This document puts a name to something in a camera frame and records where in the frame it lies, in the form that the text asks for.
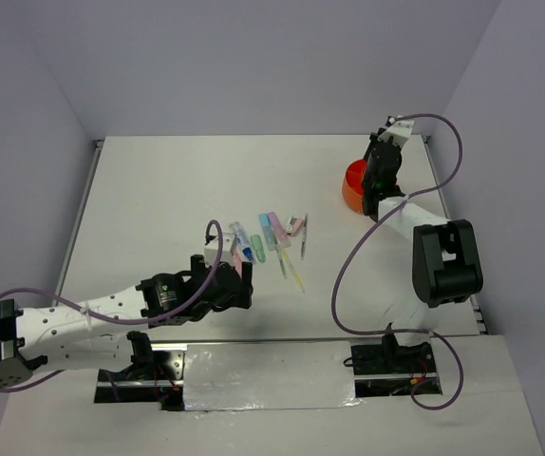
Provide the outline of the yellow gel pen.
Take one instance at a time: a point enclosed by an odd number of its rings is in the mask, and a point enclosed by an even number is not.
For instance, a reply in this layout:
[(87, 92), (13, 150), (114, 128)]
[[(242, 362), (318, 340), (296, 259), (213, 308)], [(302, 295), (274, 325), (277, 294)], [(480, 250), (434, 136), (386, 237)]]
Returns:
[(301, 291), (301, 293), (305, 293), (306, 290), (305, 290), (305, 287), (304, 287), (304, 284), (300, 278), (300, 275), (297, 273), (297, 271), (295, 270), (292, 262), (291, 262), (291, 258), (289, 256), (289, 254), (287, 253), (286, 249), (281, 246), (280, 247), (280, 250), (281, 250), (281, 255), (282, 257), (284, 258), (285, 262), (287, 263), (287, 267), (289, 268), (289, 271), (294, 279), (294, 282), (296, 284), (296, 286), (298, 287), (298, 289)]

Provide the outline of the grey pink pen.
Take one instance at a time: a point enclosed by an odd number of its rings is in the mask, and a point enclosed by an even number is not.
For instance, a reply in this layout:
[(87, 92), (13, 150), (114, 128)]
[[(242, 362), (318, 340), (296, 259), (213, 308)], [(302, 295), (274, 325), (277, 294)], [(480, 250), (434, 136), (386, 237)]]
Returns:
[(304, 260), (306, 255), (307, 248), (307, 239), (308, 239), (308, 226), (309, 226), (309, 214), (306, 213), (302, 225), (302, 238), (300, 243), (300, 259)]

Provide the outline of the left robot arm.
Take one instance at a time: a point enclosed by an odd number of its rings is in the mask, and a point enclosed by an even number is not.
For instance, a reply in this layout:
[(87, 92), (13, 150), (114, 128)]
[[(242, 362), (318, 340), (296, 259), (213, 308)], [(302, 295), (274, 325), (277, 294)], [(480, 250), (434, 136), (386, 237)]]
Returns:
[(33, 376), (70, 370), (124, 370), (148, 376), (155, 356), (148, 330), (198, 322), (208, 313), (252, 305), (253, 266), (206, 264), (158, 274), (76, 306), (20, 308), (0, 300), (0, 391), (24, 390)]

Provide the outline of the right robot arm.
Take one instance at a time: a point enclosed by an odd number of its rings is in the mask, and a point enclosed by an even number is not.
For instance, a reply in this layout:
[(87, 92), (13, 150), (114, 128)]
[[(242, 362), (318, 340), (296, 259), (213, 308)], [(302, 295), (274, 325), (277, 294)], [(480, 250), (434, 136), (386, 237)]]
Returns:
[(400, 330), (383, 346), (382, 361), (403, 371), (415, 358), (412, 346), (438, 326), (441, 307), (467, 301), (480, 292), (483, 273), (471, 222), (434, 215), (412, 201), (399, 183), (402, 150), (411, 128), (381, 128), (370, 135), (361, 186), (363, 214), (392, 228), (411, 245), (413, 295), (388, 327)]

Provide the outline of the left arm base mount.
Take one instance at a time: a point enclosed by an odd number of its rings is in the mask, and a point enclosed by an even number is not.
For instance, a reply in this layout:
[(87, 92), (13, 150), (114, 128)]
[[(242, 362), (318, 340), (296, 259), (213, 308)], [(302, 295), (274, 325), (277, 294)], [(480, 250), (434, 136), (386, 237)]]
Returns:
[(95, 404), (156, 404), (185, 411), (185, 349), (156, 350), (145, 332), (129, 332), (130, 363), (119, 371), (99, 370)]

